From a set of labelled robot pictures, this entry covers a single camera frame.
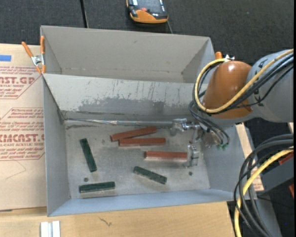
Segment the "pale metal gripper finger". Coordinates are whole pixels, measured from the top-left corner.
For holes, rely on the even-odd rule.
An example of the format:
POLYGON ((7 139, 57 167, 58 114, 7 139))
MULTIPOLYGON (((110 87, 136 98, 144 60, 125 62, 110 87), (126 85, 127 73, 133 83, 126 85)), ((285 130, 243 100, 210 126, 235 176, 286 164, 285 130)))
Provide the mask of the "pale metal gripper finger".
POLYGON ((187 160, 183 163, 184 167, 194 167, 198 165, 200 150, 194 145, 188 145, 187 160))
POLYGON ((170 128, 170 135, 175 136, 178 131, 183 132, 185 130, 187 119, 186 118, 176 118, 172 120, 172 125, 170 128))

